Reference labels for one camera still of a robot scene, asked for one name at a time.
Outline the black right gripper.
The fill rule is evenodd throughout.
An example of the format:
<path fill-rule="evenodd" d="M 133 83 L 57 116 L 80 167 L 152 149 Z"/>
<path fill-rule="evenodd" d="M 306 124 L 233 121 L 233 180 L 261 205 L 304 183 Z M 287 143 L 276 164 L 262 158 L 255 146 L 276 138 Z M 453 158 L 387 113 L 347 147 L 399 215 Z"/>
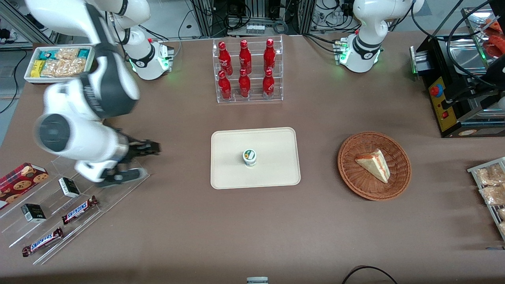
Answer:
<path fill-rule="evenodd" d="M 130 149 L 136 140 L 125 134 L 116 135 L 115 162 L 117 164 L 129 164 L 134 156 Z M 136 156 L 158 156 L 160 153 L 159 143 L 151 140 L 137 142 Z"/>

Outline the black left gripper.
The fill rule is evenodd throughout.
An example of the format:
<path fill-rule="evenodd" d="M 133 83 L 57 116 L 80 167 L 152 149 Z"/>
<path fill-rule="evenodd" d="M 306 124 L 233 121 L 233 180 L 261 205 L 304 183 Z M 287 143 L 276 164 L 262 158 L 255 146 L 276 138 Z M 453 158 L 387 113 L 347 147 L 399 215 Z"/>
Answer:
<path fill-rule="evenodd" d="M 500 101 L 500 86 L 493 83 L 482 83 L 477 81 L 454 82 L 444 89 L 441 97 L 441 108 L 446 111 L 455 107 L 460 111 L 471 111 L 473 109 L 471 99 L 491 97 L 492 100 Z"/>

